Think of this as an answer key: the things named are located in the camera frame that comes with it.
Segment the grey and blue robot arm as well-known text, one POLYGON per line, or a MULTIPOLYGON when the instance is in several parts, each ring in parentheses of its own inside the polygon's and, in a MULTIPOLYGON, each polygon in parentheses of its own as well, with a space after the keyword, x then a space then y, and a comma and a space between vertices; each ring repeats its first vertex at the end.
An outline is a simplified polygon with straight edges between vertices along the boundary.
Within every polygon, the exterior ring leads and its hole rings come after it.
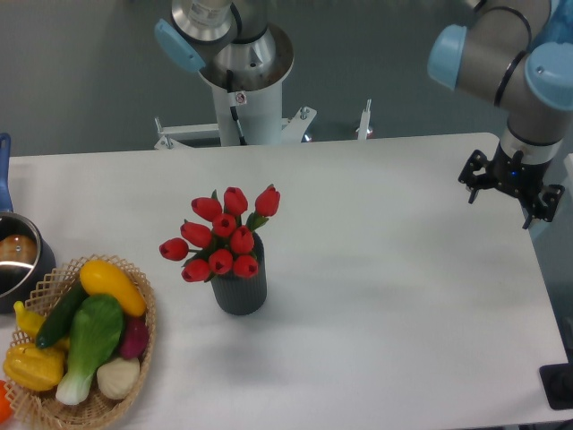
POLYGON ((553 220, 565 189, 543 178, 572 122, 572 45, 538 37, 562 1, 473 1, 472 28, 450 25, 436 38, 429 76, 508 112, 492 158, 475 150, 458 177, 475 200, 495 189, 517 199, 532 221, 553 220))

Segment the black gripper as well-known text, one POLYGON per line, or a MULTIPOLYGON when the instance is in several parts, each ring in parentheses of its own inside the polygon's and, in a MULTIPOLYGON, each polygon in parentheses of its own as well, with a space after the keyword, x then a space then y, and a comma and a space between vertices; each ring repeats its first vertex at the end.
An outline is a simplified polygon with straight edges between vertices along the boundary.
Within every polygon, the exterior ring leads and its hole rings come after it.
POLYGON ((481 190, 495 189, 519 201, 525 211, 522 229, 529 229, 537 219, 552 222, 565 187, 543 181, 549 162, 529 165, 524 160, 521 150, 512 157, 496 150, 492 159, 475 150, 458 176, 469 192, 468 203, 473 204, 481 190))

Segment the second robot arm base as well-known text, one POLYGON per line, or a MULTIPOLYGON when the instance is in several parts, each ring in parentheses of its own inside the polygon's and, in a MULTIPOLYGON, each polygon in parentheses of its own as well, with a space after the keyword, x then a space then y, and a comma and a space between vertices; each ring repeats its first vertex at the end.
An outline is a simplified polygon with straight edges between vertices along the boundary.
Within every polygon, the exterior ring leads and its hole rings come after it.
POLYGON ((173 1, 155 39, 172 63, 229 92, 264 90, 294 64, 290 38, 268 19, 268 1, 173 1))

